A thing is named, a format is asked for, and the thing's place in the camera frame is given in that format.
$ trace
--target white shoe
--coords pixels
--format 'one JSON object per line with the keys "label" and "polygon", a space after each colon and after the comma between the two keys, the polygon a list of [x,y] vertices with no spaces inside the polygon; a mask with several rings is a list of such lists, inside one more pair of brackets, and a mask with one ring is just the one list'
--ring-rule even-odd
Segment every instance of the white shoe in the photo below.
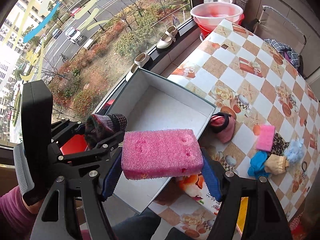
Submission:
{"label": "white shoe", "polygon": [[134,59],[134,64],[131,66],[130,71],[125,76],[125,80],[128,82],[138,67],[143,67],[144,65],[151,66],[152,63],[152,58],[147,53],[142,52]]}
{"label": "white shoe", "polygon": [[156,48],[160,50],[166,49],[173,42],[175,42],[178,37],[180,37],[179,31],[174,25],[172,25],[162,35],[161,40],[158,41]]}

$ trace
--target red car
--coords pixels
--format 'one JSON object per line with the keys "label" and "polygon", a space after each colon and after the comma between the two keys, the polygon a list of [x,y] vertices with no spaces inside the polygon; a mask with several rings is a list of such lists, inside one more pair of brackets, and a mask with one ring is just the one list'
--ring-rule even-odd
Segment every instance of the red car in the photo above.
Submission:
{"label": "red car", "polygon": [[75,17],[75,15],[76,15],[76,13],[78,12],[78,11],[80,11],[81,10],[81,8],[73,8],[72,9],[72,11],[70,12],[70,15],[71,15],[71,17]]}

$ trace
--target person's arm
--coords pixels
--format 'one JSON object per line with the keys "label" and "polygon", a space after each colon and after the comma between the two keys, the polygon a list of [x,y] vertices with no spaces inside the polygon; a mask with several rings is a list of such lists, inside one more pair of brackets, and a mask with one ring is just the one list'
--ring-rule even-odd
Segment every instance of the person's arm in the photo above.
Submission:
{"label": "person's arm", "polygon": [[26,236],[32,230],[41,204],[28,207],[23,203],[19,187],[13,188],[0,198],[0,227],[13,236]]}

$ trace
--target plastic basin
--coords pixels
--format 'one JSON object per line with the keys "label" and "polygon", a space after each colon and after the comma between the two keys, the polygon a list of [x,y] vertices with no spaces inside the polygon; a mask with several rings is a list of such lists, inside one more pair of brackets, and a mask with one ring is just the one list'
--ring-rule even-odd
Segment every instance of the plastic basin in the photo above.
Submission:
{"label": "plastic basin", "polygon": [[194,21],[207,31],[213,31],[223,19],[238,23],[243,9],[233,3],[209,2],[195,6],[190,11]]}

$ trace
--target window sill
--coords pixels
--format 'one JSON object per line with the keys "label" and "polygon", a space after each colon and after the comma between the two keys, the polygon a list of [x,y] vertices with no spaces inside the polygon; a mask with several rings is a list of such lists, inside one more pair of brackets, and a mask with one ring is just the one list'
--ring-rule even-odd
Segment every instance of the window sill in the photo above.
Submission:
{"label": "window sill", "polygon": [[[194,30],[198,28],[198,25],[193,19],[189,19],[187,22],[181,24],[178,27],[180,38],[170,47],[170,49],[166,51],[157,51],[156,50],[156,44],[151,47],[148,50],[148,54],[153,59],[153,64],[150,68],[147,70],[151,71],[153,67],[156,66],[157,63],[160,62],[161,59],[163,59],[170,51],[172,51],[176,46],[178,46],[180,43],[182,43],[189,34],[191,34]],[[94,113],[100,111],[100,109],[105,105],[106,102],[108,102],[111,99],[115,99],[117,95],[120,93],[122,88],[124,87],[126,81],[125,81],[125,75],[122,76],[122,78],[119,79],[119,81],[113,86],[113,88],[105,95],[105,97],[102,99],[102,101],[98,104],[98,106],[93,111]]]}

